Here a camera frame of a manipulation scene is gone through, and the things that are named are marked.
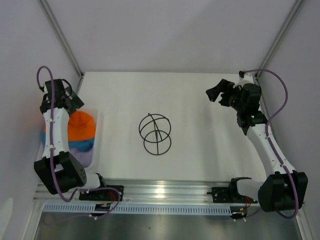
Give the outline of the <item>orange bucket hat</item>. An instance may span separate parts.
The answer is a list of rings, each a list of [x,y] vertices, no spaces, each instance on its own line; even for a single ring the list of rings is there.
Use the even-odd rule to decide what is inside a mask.
[[[43,113],[45,132],[67,132],[70,141],[85,140],[95,137],[94,118],[86,112],[76,111],[69,114],[63,108]]]

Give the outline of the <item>blue bucket hat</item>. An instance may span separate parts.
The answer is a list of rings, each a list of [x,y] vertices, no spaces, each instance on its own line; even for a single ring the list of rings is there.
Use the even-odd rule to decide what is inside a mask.
[[[60,152],[69,152],[70,148],[76,148],[80,152],[86,152],[93,148],[95,137],[88,138],[85,140],[69,140],[69,135],[67,132],[44,132],[41,134],[41,142],[45,150],[51,150],[53,146],[54,155]]]

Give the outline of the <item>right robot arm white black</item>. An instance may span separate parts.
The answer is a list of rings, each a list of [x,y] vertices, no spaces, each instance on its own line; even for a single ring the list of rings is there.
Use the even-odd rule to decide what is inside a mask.
[[[258,201],[264,212],[277,212],[286,219],[297,216],[302,207],[308,177],[298,172],[286,159],[276,143],[268,119],[260,111],[262,89],[247,80],[234,83],[222,79],[206,90],[211,102],[236,111],[237,124],[254,146],[266,174],[264,182],[251,177],[238,177],[230,181],[228,197],[239,202],[244,197]]]

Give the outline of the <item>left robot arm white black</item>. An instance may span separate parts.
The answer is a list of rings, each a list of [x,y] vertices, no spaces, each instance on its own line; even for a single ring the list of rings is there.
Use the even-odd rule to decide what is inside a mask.
[[[85,167],[71,153],[68,124],[71,115],[84,105],[65,79],[46,81],[40,112],[45,123],[42,156],[33,169],[52,195],[62,196],[70,190],[90,193],[96,200],[107,197],[108,187],[97,173],[87,173]]]

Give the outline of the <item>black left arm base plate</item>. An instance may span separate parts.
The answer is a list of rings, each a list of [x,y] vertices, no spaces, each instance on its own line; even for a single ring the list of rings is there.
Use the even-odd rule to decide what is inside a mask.
[[[107,185],[107,188],[103,190],[86,190],[81,191],[79,194],[80,201],[105,201],[105,202],[116,202],[123,199],[124,186],[123,185]]]

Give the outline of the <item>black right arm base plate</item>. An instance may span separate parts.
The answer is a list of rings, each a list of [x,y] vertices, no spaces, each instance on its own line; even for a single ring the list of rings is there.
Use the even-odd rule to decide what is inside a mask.
[[[230,187],[212,187],[206,193],[212,197],[213,203],[232,203],[232,204],[257,204],[258,201],[248,196],[240,195]]]

